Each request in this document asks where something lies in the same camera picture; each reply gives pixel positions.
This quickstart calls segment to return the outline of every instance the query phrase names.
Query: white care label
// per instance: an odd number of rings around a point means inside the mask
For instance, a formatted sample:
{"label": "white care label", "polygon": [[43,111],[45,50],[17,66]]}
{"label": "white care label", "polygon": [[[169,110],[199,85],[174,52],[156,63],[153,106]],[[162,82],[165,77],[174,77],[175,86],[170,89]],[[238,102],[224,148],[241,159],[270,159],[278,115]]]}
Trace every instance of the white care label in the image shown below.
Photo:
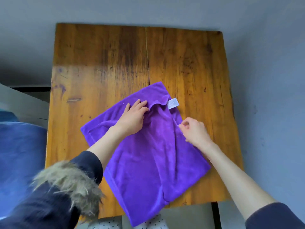
{"label": "white care label", "polygon": [[171,99],[167,102],[168,109],[172,109],[172,108],[177,107],[177,106],[179,106],[177,98],[173,98],[173,99]]}

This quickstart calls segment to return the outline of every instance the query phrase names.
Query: navy sleeve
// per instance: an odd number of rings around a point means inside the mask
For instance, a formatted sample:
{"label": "navy sleeve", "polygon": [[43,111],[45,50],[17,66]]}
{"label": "navy sleeve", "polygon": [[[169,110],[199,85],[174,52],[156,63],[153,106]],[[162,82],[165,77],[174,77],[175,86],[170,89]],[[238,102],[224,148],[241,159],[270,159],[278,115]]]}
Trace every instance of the navy sleeve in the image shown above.
{"label": "navy sleeve", "polygon": [[[103,168],[100,160],[89,151],[82,152],[71,160],[84,171],[96,184],[100,184]],[[76,207],[71,209],[68,195],[55,193],[57,187],[47,182],[32,192],[5,219],[0,220],[0,228],[6,229],[73,229],[79,219],[80,212]]]}
{"label": "navy sleeve", "polygon": [[247,229],[301,229],[305,224],[284,203],[275,202],[254,212],[246,220]]}

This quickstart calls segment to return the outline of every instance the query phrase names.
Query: person's left hand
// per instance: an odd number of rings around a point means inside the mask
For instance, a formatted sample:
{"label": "person's left hand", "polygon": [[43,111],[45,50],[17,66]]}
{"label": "person's left hand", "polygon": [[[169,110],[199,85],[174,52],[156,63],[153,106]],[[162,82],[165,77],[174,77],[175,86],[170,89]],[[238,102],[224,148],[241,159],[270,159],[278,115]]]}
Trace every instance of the person's left hand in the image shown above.
{"label": "person's left hand", "polygon": [[141,102],[138,99],[131,108],[129,103],[126,105],[122,116],[115,125],[125,137],[137,133],[143,127],[144,113],[149,110],[144,107],[146,104],[147,100]]}

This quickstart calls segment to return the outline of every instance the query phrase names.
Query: purple towel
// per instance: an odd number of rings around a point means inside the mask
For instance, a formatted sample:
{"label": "purple towel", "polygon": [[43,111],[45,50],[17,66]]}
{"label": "purple towel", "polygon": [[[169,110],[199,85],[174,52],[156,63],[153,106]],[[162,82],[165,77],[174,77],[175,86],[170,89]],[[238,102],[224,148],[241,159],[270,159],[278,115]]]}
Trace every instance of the purple towel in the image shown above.
{"label": "purple towel", "polygon": [[81,131],[92,146],[115,125],[127,103],[147,100],[143,128],[126,137],[104,170],[104,178],[133,227],[149,220],[210,169],[198,149],[185,142],[177,108],[162,82],[128,96],[86,123]]}

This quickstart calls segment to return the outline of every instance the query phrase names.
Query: wooden tabletop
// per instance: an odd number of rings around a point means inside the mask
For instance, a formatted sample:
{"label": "wooden tabletop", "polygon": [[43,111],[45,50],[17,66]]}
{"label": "wooden tabletop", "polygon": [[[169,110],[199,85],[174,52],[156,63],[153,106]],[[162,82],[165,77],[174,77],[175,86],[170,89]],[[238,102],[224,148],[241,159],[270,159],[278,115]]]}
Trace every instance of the wooden tabletop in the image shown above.
{"label": "wooden tabletop", "polygon": [[[203,121],[242,168],[223,35],[155,27],[58,24],[46,167],[88,149],[80,127],[128,95],[162,81],[182,118]],[[101,217],[124,214],[105,180]],[[229,193],[212,168],[168,207],[223,201]]]}

